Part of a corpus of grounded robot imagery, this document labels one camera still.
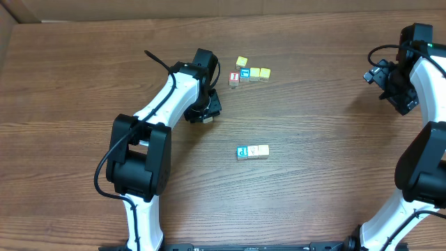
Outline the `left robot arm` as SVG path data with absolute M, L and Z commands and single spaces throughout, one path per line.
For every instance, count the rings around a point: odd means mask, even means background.
M 97 169 L 115 192 L 104 197 L 121 200 L 128 221 L 128 240 L 120 250 L 161 250 L 160 195 L 171 171 L 171 134 L 181 118 L 208 123 L 222 110 L 214 88 L 220 62 L 213 52 L 198 49 L 192 62 L 165 66 L 167 82 L 145 108 L 113 122 L 109 150 Z

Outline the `blue letter P block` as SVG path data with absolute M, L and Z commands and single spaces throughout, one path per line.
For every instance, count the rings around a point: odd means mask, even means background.
M 236 155 L 238 160 L 246 160 L 248 159 L 248 150 L 247 146 L 238 146 L 236 148 Z

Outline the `white ice cream block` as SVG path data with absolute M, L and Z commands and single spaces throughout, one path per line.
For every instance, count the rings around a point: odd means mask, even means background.
M 248 146 L 247 147 L 247 157 L 249 159 L 256 159 L 259 157 L 259 147 L 258 146 Z

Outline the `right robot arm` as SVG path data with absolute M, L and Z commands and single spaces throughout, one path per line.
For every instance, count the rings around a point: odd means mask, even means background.
M 445 217 L 445 46 L 433 42 L 430 24 L 414 23 L 401 30 L 396 49 L 394 62 L 374 63 L 364 79 L 401 115 L 419 106 L 423 129 L 397 162 L 392 196 L 336 250 L 407 250 L 401 240 L 417 224 Z

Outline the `yellow letter K block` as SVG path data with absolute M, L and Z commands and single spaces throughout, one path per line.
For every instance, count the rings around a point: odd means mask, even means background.
M 270 155 L 270 149 L 268 145 L 258 145 L 259 158 L 268 158 Z

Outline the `green letter Z block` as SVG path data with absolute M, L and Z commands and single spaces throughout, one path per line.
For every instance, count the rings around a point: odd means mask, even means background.
M 210 122 L 213 122 L 213 117 L 208 117 L 203 119 L 203 123 L 210 123 Z

